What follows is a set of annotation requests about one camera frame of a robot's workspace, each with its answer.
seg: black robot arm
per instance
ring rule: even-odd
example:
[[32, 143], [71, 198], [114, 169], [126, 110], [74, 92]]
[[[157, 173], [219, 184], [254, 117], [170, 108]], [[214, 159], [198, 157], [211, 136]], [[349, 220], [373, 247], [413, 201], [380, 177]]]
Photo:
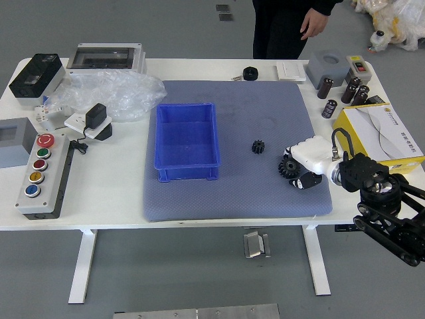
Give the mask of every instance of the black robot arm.
[[[401, 174], [391, 175], [387, 166], [362, 153], [350, 160], [345, 154], [339, 170], [344, 189], [360, 190], [356, 226], [408, 265], [425, 261], [425, 207], [408, 195], [425, 199], [425, 191], [409, 185]], [[417, 215], [399, 219], [402, 202]]]

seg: person's hand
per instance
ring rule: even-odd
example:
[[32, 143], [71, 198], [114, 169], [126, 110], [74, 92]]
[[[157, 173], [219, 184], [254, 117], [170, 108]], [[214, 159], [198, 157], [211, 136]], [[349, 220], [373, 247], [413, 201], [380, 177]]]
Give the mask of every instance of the person's hand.
[[303, 33], [301, 40], [315, 37], [319, 33], [323, 32], [323, 30], [325, 30], [328, 18], [329, 17], [327, 15], [322, 15], [315, 9], [310, 9], [305, 15], [303, 24], [301, 25], [300, 33]]

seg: gray control box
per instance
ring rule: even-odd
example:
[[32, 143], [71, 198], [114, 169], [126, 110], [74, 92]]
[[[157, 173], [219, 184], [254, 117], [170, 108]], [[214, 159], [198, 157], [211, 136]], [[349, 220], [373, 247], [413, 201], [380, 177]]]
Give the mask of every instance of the gray control box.
[[318, 90], [324, 78], [333, 80], [332, 87], [341, 86], [349, 70], [350, 65], [345, 56], [333, 49], [313, 52], [305, 73]]
[[361, 55], [349, 55], [347, 61], [350, 66], [350, 70], [345, 80], [350, 82], [351, 78], [355, 76], [361, 80], [362, 85], [366, 85], [372, 78], [372, 72], [369, 70], [365, 60]]
[[26, 165], [36, 136], [28, 118], [0, 120], [0, 168]]

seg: table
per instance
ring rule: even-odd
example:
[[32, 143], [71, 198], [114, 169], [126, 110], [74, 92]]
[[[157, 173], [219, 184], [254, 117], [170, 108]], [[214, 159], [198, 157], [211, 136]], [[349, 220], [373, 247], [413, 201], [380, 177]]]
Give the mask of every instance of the table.
[[[13, 74], [18, 75], [29, 62], [22, 60]], [[68, 62], [62, 58], [63, 65]], [[146, 60], [147, 73], [161, 80], [231, 80], [241, 75], [247, 66], [258, 69], [258, 81], [278, 80], [275, 60], [192, 60], [192, 59], [156, 59]], [[373, 94], [388, 101], [373, 67], [368, 64], [373, 77], [368, 83]], [[336, 114], [332, 119], [321, 117], [324, 100], [317, 98], [317, 91], [307, 79], [299, 84], [313, 129], [317, 135], [330, 140]], [[339, 100], [345, 85], [332, 88], [328, 98]], [[28, 117], [34, 127], [43, 129], [33, 116], [31, 108], [19, 105], [7, 87], [0, 99], [0, 119]], [[86, 287], [90, 274], [90, 265], [94, 252], [96, 234], [101, 229], [147, 229], [172, 227], [266, 227], [301, 225], [303, 228], [311, 273], [317, 295], [330, 294], [325, 265], [321, 255], [319, 240], [315, 228], [318, 225], [348, 224], [358, 214], [358, 193], [348, 193], [342, 187], [330, 184], [333, 210], [328, 215], [303, 218], [279, 219], [211, 219], [191, 221], [166, 221], [150, 223], [143, 216], [143, 172], [149, 114], [139, 122], [113, 123], [111, 138], [100, 142], [88, 140], [90, 152], [81, 155], [75, 152], [66, 195], [60, 218], [42, 221], [30, 221], [15, 209], [15, 200], [25, 166], [0, 169], [0, 231], [24, 230], [71, 230], [82, 232], [80, 252], [72, 283], [69, 303], [84, 303]], [[65, 133], [71, 140], [79, 138], [79, 133], [63, 128], [57, 131]], [[117, 165], [125, 159], [125, 165]], [[421, 166], [406, 176], [411, 185], [425, 188], [425, 173]], [[416, 213], [404, 206], [400, 217], [412, 217]]]

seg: yellow box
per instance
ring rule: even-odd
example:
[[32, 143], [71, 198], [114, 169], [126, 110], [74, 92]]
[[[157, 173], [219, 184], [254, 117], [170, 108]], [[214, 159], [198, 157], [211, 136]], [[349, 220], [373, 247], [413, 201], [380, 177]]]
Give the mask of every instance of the yellow box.
[[[391, 104], [350, 106], [342, 109], [333, 129], [349, 132], [354, 152], [387, 165], [390, 173], [409, 173], [420, 165], [425, 156]], [[348, 151], [345, 136], [338, 132], [341, 147]]]

